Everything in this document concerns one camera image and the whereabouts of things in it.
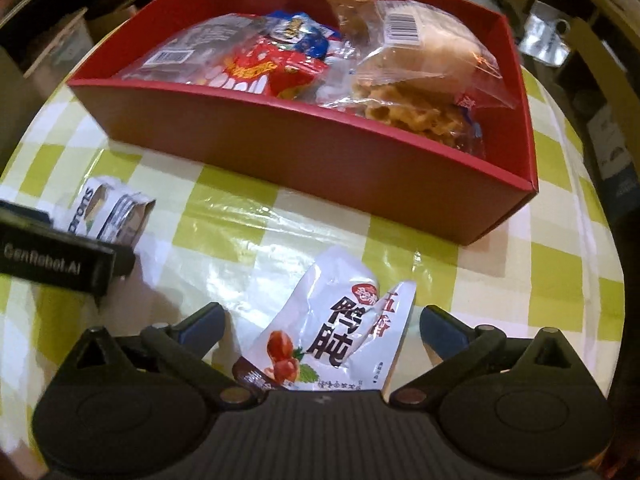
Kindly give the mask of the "blue snack pack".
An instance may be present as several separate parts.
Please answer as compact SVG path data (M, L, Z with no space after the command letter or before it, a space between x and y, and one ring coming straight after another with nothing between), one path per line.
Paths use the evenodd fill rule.
M342 35L304 12L274 11L266 16L267 36L278 46L324 60L340 50Z

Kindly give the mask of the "silver foil bag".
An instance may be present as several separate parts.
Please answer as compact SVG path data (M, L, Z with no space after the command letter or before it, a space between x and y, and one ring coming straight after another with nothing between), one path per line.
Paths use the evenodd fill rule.
M560 67L570 54L565 36L570 31L570 17L536 0L524 25L518 50L545 66Z

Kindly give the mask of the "white rice cake bag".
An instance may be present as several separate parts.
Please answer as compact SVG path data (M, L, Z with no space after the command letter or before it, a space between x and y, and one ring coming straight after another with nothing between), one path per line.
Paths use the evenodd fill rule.
M344 39L354 84L408 84L482 107L515 106L495 55L462 21L414 0L375 1L380 40L357 47Z

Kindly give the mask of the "yellow waffle snack bag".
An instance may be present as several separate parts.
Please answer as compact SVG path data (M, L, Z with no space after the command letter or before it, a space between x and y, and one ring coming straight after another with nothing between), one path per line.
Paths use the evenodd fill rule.
M448 96L411 88L408 84L363 86L354 84L349 91L317 92L316 102L423 136L460 152L485 158L484 136L480 124L467 107L452 102Z

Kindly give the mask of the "gold foil snack pack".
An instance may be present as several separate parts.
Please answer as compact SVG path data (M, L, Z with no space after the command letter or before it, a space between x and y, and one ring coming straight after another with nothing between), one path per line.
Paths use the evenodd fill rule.
M345 40L367 47L380 40L383 20L375 0L326 0Z

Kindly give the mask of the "red snack bag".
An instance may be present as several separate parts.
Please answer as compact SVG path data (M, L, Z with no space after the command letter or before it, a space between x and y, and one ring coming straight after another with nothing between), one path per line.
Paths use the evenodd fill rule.
M286 50L259 36L207 67L195 82L212 88L294 100L328 68L318 58Z

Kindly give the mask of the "white Kaprons wafer pack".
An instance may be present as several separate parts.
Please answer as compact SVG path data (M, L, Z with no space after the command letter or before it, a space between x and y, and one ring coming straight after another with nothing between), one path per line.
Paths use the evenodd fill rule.
M154 198L117 178L90 177L60 220L60 230L134 248L154 206Z

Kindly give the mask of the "red cardboard box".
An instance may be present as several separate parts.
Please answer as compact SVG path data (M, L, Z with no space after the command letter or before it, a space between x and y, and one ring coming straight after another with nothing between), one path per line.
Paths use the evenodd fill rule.
M297 101L118 78L140 56L206 18L297 10L331 24L328 0L154 0L94 50L68 83L115 141L206 162L467 245L538 191L520 60L502 14L468 0L418 1L468 25L497 58L514 97L513 108L475 110L483 157Z

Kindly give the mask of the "wooden shelf unit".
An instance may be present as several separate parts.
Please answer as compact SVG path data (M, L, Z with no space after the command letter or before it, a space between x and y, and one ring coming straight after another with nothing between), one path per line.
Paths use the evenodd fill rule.
M536 0L495 0L518 39ZM608 223L639 211L639 29L613 0L539 0L570 17L560 67L525 55L552 96L577 119Z

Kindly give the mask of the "dark clear snack bag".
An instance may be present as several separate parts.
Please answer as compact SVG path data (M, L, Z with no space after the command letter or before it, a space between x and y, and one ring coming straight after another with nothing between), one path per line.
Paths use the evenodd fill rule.
M260 35L267 23L264 16L236 13L199 22L142 55L121 70L117 78L194 84L199 73Z

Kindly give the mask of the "white duck gizzard pouch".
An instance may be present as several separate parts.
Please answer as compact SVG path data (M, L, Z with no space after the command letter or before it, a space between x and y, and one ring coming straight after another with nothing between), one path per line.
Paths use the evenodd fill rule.
M234 363L235 380L268 390L381 390L416 296L401 281L378 291L370 270L341 247L314 260L281 311Z

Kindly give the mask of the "green checkered tablecloth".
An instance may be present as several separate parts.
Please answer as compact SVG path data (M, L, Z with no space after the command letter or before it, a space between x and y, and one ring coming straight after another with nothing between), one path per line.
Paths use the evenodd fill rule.
M231 332L212 361L230 370L282 308L314 257L340 245L383 288L416 282L416 304L511 336L562 330L602 389L624 324L624 274L584 163L582 141L544 86L524 75L538 195L476 243L436 236L197 162L112 142L59 86L1 177L5 200L52 211L91 176L113 176L155 200L134 273L100 302L79 292L1 280L1 446L29 477L40 469L32 411L81 333L134 334L217 301Z

